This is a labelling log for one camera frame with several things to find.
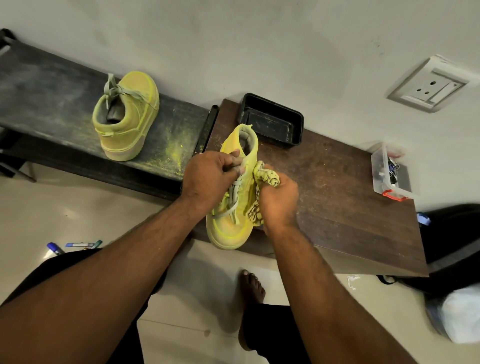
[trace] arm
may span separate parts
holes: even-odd
[[[414,364],[409,353],[347,292],[299,230],[297,184],[264,185],[260,211],[278,269],[312,363]]]
[[[0,363],[105,363],[187,234],[240,175],[235,155],[195,156],[169,207],[1,307]]]

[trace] electrical outlet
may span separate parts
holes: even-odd
[[[437,55],[417,68],[387,98],[423,111],[436,112],[457,97],[461,88],[479,83],[479,75]]]

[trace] sneaker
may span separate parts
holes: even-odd
[[[130,72],[117,84],[110,73],[92,116],[105,155],[120,162],[135,158],[144,146],[159,104],[160,95],[149,75]]]
[[[222,202],[206,218],[208,238],[220,249],[239,248],[253,229],[247,211],[255,201],[253,168],[257,163],[258,139],[250,125],[237,126],[223,142],[220,151],[231,153],[235,149],[240,149],[245,173],[238,177]]]

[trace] black bag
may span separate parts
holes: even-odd
[[[480,282],[480,205],[465,204],[427,212],[430,224],[420,225],[429,277],[393,277],[424,292],[430,299]]]

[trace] wall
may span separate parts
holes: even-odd
[[[385,99],[413,65],[480,60],[472,0],[18,0],[0,27],[93,68],[150,73],[160,92],[202,106],[253,92],[301,111],[305,126],[417,162],[417,209],[480,202],[480,89],[435,114]]]

